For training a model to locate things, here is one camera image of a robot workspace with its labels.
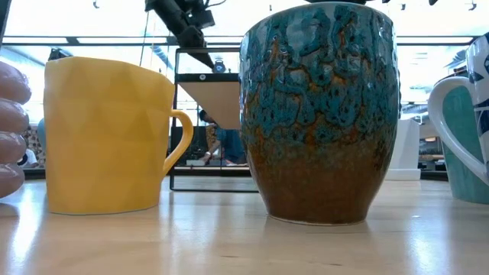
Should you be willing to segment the left arm's gripper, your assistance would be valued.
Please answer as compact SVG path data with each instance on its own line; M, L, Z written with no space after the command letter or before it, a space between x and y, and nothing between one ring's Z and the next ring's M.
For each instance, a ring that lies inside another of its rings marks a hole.
M209 0L176 0L176 3L183 11L186 22L183 32L176 36L180 46L186 47L191 57L213 69L214 63L206 50L202 32L202 29L215 25L212 12L208 9Z

